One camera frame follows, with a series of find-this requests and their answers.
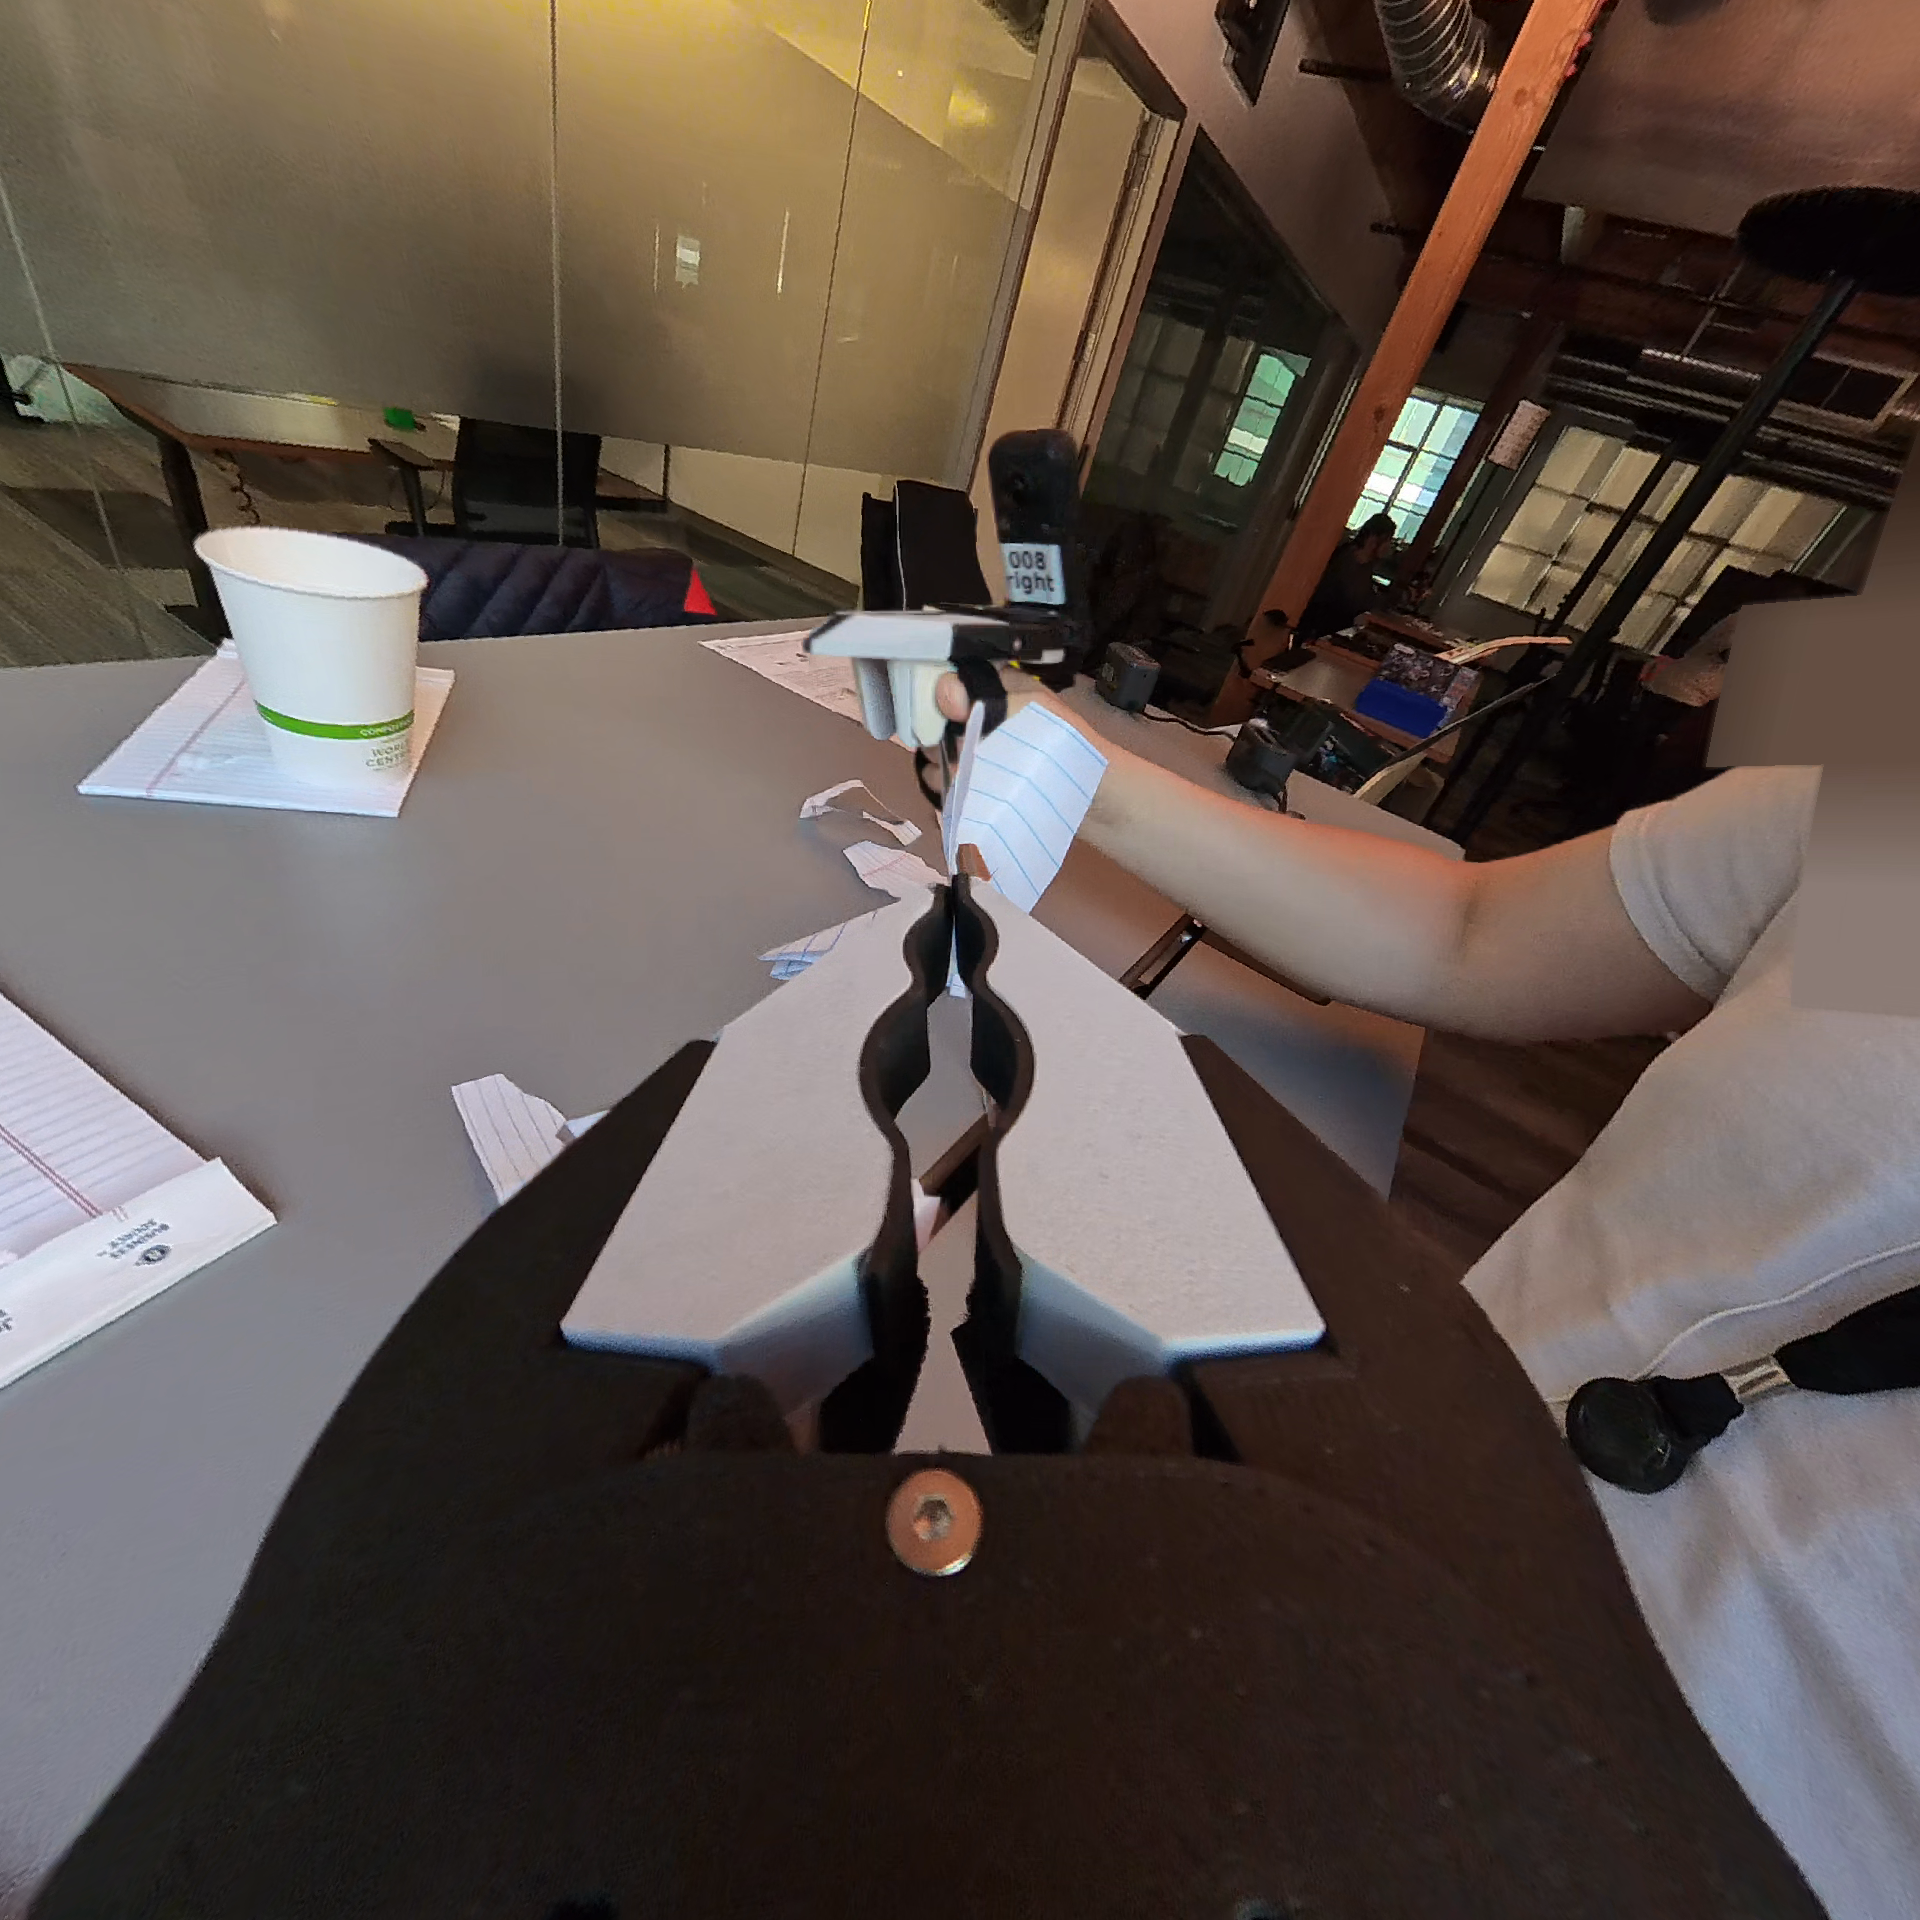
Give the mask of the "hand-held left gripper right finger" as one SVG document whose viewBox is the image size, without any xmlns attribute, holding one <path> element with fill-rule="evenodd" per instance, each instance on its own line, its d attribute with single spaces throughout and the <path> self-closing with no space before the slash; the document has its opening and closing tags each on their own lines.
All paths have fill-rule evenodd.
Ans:
<svg viewBox="0 0 1920 1920">
<path fill-rule="evenodd" d="M 1305 1353 L 1327 1325 L 1193 1068 L 1145 998 L 989 885 L 952 887 L 993 1338 L 1095 1412 L 1197 1361 Z"/>
</svg>

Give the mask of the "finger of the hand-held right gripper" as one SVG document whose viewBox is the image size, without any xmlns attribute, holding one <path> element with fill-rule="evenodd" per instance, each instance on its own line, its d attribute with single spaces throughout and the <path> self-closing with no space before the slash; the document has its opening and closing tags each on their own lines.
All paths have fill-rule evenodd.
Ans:
<svg viewBox="0 0 1920 1920">
<path fill-rule="evenodd" d="M 927 610 L 850 610 L 830 615 L 805 637 L 808 657 L 854 660 L 951 660 L 965 620 Z"/>
</svg>

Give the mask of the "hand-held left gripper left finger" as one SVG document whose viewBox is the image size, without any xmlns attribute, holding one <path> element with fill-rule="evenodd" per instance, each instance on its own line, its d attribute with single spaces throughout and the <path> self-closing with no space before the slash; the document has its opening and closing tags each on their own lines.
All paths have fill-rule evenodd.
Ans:
<svg viewBox="0 0 1920 1920">
<path fill-rule="evenodd" d="M 952 898 L 897 901 L 714 1042 L 559 1330 L 904 1412 L 927 1347 L 909 1154 Z"/>
</svg>

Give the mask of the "torn lined paper sheet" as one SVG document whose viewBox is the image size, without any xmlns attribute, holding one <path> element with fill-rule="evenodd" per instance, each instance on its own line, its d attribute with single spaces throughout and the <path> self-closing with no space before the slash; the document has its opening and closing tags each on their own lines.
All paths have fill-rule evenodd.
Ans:
<svg viewBox="0 0 1920 1920">
<path fill-rule="evenodd" d="M 943 797 L 943 855 L 973 847 L 989 887 L 1030 911 L 1055 881 L 1108 769 L 1085 735 L 1039 702 L 985 730 L 976 707 Z"/>
</svg>

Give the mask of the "white green paper cup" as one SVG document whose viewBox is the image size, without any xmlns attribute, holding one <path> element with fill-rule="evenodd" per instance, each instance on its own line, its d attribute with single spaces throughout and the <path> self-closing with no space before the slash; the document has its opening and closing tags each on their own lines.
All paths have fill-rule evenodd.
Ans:
<svg viewBox="0 0 1920 1920">
<path fill-rule="evenodd" d="M 384 793 L 408 773 L 426 578 L 374 545 L 276 525 L 208 530 L 208 567 L 276 765 Z"/>
</svg>

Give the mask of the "person's right forearm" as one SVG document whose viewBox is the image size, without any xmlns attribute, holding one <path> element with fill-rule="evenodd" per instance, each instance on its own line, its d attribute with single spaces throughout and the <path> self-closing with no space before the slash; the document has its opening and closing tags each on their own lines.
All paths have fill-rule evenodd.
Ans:
<svg viewBox="0 0 1920 1920">
<path fill-rule="evenodd" d="M 1082 837 L 1298 990 L 1380 1018 L 1527 1045 L 1671 1035 L 1710 1011 L 1625 914 L 1606 831 L 1460 861 L 1110 749 Z"/>
</svg>

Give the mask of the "grey desk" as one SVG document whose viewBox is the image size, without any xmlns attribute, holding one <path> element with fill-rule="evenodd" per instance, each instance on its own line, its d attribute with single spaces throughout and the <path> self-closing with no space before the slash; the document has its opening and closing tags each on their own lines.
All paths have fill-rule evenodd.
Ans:
<svg viewBox="0 0 1920 1920">
<path fill-rule="evenodd" d="M 5 1893 L 36 1916 L 1296 1913 L 1446 1734 L 1314 1734 L 1378 1526 L 1228 1457 L 702 1447 L 773 1393 L 559 1323 L 901 749 L 688 631 L 429 647 L 400 813 L 85 797 L 161 662 L 5 674 L 5 985 L 273 1228 L 5 1387 Z M 602 1117 L 498 1204 L 449 1090 Z"/>
</svg>

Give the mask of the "person's right hand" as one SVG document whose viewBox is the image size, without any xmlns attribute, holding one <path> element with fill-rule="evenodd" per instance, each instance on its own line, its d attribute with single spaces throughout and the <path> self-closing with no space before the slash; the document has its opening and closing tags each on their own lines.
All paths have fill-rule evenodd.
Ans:
<svg viewBox="0 0 1920 1920">
<path fill-rule="evenodd" d="M 988 692 L 988 684 L 977 674 L 976 684 L 968 684 L 967 676 L 958 673 L 958 667 L 943 673 L 935 684 L 935 705 L 945 719 L 943 754 L 951 761 L 958 761 L 965 733 L 970 724 L 973 708 L 983 708 L 988 714 L 977 730 L 983 735 L 988 735 L 1008 717 L 1018 714 L 1024 707 L 1032 702 L 1044 702 L 1047 698 L 1044 684 L 1032 674 L 1022 673 L 1017 662 L 992 666 L 997 686 L 993 692 Z"/>
</svg>

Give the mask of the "black chair back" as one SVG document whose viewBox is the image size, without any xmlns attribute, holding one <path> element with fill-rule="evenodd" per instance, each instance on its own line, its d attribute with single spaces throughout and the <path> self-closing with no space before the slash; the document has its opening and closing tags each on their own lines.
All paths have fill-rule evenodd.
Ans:
<svg viewBox="0 0 1920 1920">
<path fill-rule="evenodd" d="M 993 598 L 976 553 L 968 494 L 912 478 L 888 495 L 858 498 L 858 605 L 863 610 L 988 609 Z"/>
</svg>

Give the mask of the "printed instruction sheet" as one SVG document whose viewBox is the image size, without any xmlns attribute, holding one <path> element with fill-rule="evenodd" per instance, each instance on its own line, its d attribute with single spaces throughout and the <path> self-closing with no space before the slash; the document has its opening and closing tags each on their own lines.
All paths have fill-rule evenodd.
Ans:
<svg viewBox="0 0 1920 1920">
<path fill-rule="evenodd" d="M 797 692 L 805 702 L 863 724 L 854 660 L 816 657 L 800 631 L 706 637 L 702 647 L 744 666 L 754 676 Z"/>
</svg>

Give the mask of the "scattered lined paper scraps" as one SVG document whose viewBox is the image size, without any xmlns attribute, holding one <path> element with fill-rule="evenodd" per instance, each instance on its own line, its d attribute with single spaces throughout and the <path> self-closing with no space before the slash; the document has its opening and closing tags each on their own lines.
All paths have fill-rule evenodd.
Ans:
<svg viewBox="0 0 1920 1920">
<path fill-rule="evenodd" d="M 882 803 L 863 781 L 845 779 L 805 797 L 800 821 L 870 828 L 873 835 L 848 844 L 842 857 L 878 895 L 922 898 L 943 877 L 917 853 L 922 830 Z M 825 961 L 850 933 L 876 924 L 878 917 L 876 908 L 769 949 L 758 961 L 775 982 L 786 982 Z M 602 1117 L 594 1111 L 567 1119 L 550 1101 L 526 1093 L 498 1073 L 460 1083 L 449 1094 L 498 1204 L 511 1201 L 576 1137 Z"/>
</svg>

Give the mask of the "black desktop device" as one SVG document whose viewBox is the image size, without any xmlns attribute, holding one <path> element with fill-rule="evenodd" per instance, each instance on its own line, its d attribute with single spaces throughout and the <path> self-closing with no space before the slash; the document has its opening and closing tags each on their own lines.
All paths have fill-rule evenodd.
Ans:
<svg viewBox="0 0 1920 1920">
<path fill-rule="evenodd" d="M 1268 705 L 1238 724 L 1223 774 L 1287 812 L 1288 777 L 1318 754 L 1337 717 L 1337 708 L 1325 702 Z"/>
</svg>

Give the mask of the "dark puffer jacket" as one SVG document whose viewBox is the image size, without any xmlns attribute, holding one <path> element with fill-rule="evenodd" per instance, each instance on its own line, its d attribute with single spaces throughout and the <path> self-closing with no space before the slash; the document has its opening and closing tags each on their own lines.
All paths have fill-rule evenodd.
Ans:
<svg viewBox="0 0 1920 1920">
<path fill-rule="evenodd" d="M 629 634 L 714 621 L 690 558 L 673 549 L 500 545 L 352 534 L 420 567 L 420 641 Z"/>
</svg>

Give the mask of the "black mesh office chair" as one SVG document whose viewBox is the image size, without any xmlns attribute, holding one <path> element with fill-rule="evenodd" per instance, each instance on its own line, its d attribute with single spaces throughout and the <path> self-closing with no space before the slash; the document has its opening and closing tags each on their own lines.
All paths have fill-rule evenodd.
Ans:
<svg viewBox="0 0 1920 1920">
<path fill-rule="evenodd" d="M 462 417 L 448 485 L 456 537 L 599 547 L 600 436 Z"/>
</svg>

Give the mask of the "blue box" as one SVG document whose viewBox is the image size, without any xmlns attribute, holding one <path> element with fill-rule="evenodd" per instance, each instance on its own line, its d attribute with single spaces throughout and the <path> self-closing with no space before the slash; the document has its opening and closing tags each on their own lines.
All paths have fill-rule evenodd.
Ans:
<svg viewBox="0 0 1920 1920">
<path fill-rule="evenodd" d="M 1359 689 L 1353 707 L 1378 724 L 1429 735 L 1471 707 L 1479 684 L 1481 673 L 1474 666 L 1396 643 L 1380 658 L 1378 673 Z"/>
</svg>

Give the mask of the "black badge reel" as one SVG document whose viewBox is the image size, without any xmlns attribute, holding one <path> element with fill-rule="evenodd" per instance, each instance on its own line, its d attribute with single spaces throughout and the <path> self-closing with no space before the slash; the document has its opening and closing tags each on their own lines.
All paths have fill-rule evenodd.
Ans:
<svg viewBox="0 0 1920 1920">
<path fill-rule="evenodd" d="M 1585 1381 L 1566 1410 L 1580 1465 L 1631 1495 L 1676 1485 L 1689 1460 L 1740 1419 L 1743 1406 L 1722 1375 Z"/>
</svg>

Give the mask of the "lined notepad printed label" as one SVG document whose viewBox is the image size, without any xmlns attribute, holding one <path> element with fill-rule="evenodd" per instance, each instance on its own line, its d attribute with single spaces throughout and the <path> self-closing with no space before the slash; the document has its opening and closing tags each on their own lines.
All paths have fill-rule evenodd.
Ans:
<svg viewBox="0 0 1920 1920">
<path fill-rule="evenodd" d="M 5 998 L 5 1386 L 273 1223 L 225 1163 Z"/>
</svg>

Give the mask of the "wood edged meeting table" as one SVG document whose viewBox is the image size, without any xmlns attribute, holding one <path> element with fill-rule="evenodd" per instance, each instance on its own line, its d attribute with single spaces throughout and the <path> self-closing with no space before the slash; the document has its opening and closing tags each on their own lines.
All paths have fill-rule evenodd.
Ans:
<svg viewBox="0 0 1920 1920">
<path fill-rule="evenodd" d="M 208 641 L 229 631 L 218 594 L 193 541 L 209 525 L 281 524 L 335 534 L 460 537 L 449 514 L 456 417 L 418 417 L 420 433 L 390 433 L 378 411 L 311 396 L 237 391 L 60 364 L 71 396 L 94 396 L 142 429 L 156 450 L 164 498 L 182 545 L 191 618 Z M 665 514 L 662 486 L 602 467 L 597 534 L 610 516 Z"/>
</svg>

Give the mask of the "lined notepad brown backing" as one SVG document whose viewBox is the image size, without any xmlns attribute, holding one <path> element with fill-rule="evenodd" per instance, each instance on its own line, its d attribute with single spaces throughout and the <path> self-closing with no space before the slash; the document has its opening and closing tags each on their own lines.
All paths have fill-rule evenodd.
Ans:
<svg viewBox="0 0 1920 1920">
<path fill-rule="evenodd" d="M 279 769 L 237 651 L 218 651 L 159 705 L 92 774 L 92 797 L 394 819 L 454 684 L 448 667 L 416 673 L 416 727 L 405 774 L 384 786 L 302 781 Z"/>
</svg>

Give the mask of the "round black vent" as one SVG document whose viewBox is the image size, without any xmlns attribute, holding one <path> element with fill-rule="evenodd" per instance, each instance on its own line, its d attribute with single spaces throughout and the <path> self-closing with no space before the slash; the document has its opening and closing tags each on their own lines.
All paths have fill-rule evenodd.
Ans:
<svg viewBox="0 0 1920 1920">
<path fill-rule="evenodd" d="M 1918 193 L 1831 185 L 1756 204 L 1734 235 L 1764 271 L 1850 282 L 1871 297 L 1918 297 Z"/>
</svg>

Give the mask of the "black wall speaker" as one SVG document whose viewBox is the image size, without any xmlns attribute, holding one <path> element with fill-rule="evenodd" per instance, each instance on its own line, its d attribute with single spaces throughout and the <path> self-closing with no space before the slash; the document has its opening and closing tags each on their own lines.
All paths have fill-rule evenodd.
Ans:
<svg viewBox="0 0 1920 1920">
<path fill-rule="evenodd" d="M 1263 74 L 1278 49 L 1288 13 L 1288 0 L 1218 0 L 1215 27 L 1225 46 L 1228 68 L 1247 106 L 1254 106 Z"/>
</svg>

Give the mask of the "grid window wall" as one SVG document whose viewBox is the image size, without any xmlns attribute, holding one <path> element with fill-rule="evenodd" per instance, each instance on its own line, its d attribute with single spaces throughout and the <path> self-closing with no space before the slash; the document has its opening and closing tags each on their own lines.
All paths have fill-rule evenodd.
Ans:
<svg viewBox="0 0 1920 1920">
<path fill-rule="evenodd" d="M 1753 367 L 1568 338 L 1545 381 L 1546 422 L 1516 470 L 1477 473 L 1417 613 L 1474 641 L 1583 634 L 1758 383 Z M 1626 613 L 1620 644 L 1671 649 L 1726 570 L 1834 570 L 1890 502 L 1911 444 L 1901 418 L 1884 433 L 1778 401 Z"/>
</svg>

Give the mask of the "metal air duct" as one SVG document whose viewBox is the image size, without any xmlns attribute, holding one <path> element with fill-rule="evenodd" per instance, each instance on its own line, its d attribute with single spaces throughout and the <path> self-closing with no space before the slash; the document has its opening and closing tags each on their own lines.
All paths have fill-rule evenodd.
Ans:
<svg viewBox="0 0 1920 1920">
<path fill-rule="evenodd" d="M 1495 98 L 1501 58 L 1471 3 L 1375 3 L 1389 77 L 1433 122 L 1474 132 Z"/>
</svg>

